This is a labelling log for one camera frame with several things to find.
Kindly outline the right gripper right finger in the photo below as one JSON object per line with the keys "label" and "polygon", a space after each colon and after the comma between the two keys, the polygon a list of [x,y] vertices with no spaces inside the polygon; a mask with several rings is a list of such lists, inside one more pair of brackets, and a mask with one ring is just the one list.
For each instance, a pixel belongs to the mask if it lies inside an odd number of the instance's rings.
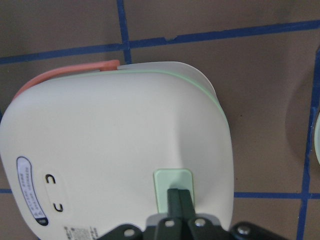
{"label": "right gripper right finger", "polygon": [[230,230],[214,224],[209,218],[197,216],[189,190],[180,189],[182,216],[193,240],[283,240],[284,237],[256,224],[242,221]]}

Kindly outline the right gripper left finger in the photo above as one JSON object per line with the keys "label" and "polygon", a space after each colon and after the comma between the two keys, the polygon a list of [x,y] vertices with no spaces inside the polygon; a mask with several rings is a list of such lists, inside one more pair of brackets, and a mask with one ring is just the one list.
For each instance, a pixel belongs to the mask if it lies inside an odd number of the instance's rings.
{"label": "right gripper left finger", "polygon": [[179,240],[183,228],[183,191],[177,188],[167,190],[168,212],[148,225],[144,231],[132,224],[122,224],[101,236],[100,240]]}

